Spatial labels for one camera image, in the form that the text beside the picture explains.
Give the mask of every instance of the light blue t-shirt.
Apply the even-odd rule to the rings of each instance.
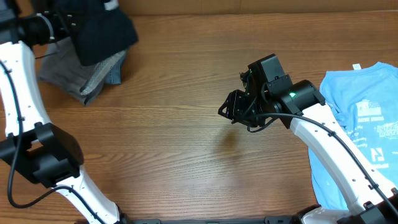
[[[398,186],[398,68],[378,62],[362,70],[327,72],[320,92],[358,149]],[[346,210],[334,180],[311,149],[308,154],[318,203]]]

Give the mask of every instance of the gray cloth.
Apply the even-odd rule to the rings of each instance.
[[[121,64],[127,50],[118,52],[100,63],[92,66],[82,66],[70,38],[50,44],[43,59],[38,78],[52,83],[71,96],[80,100],[85,106],[91,103],[101,92],[104,83],[109,82],[109,76],[119,83]]]

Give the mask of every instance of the wood grain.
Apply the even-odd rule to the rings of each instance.
[[[244,13],[358,12],[398,9],[379,0],[119,0],[131,16]]]
[[[217,115],[239,72],[271,53],[294,82],[319,85],[327,70],[378,61],[398,66],[398,12],[133,17],[140,42],[87,108],[40,83],[54,124],[74,135],[98,187],[130,217],[181,220],[293,214],[316,203],[307,147],[280,122],[249,134]],[[42,54],[44,48],[35,48]],[[0,113],[0,129],[4,129]],[[6,198],[1,223],[73,223],[83,217],[61,196],[30,209]],[[28,202],[45,192],[17,174]]]

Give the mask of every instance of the clothing pile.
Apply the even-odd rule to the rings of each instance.
[[[121,84],[121,65],[138,41],[132,21],[116,0],[59,0],[67,14],[70,37],[50,44],[38,78],[57,85],[85,106],[105,84]]]

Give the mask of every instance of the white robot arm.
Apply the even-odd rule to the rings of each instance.
[[[110,1],[108,7],[114,7],[113,4],[114,1]],[[47,27],[47,22],[42,24],[47,29],[43,35],[47,39],[45,42],[50,39],[52,28]],[[35,78],[33,51],[21,40],[1,43],[0,61],[4,72],[0,75],[0,91],[6,113],[7,139],[0,142],[0,158],[32,183],[41,183],[62,194],[89,223],[132,223],[85,172],[83,154],[76,140],[50,122]],[[246,92],[232,92],[219,114],[249,127],[265,127],[266,117],[281,118],[287,128],[313,149],[347,202],[349,211],[330,211],[320,207],[304,213],[300,222],[322,224],[340,220],[340,223],[355,223],[356,218],[364,218],[364,214],[377,219],[398,220],[393,216],[397,214],[395,185],[360,153],[310,82],[293,85],[275,55],[250,65],[242,80],[246,82]],[[21,117],[14,97],[19,100]],[[28,156],[27,149],[15,144],[17,139],[21,139],[24,145],[40,141],[43,148],[34,156]],[[14,159],[15,155],[19,155],[18,161]]]

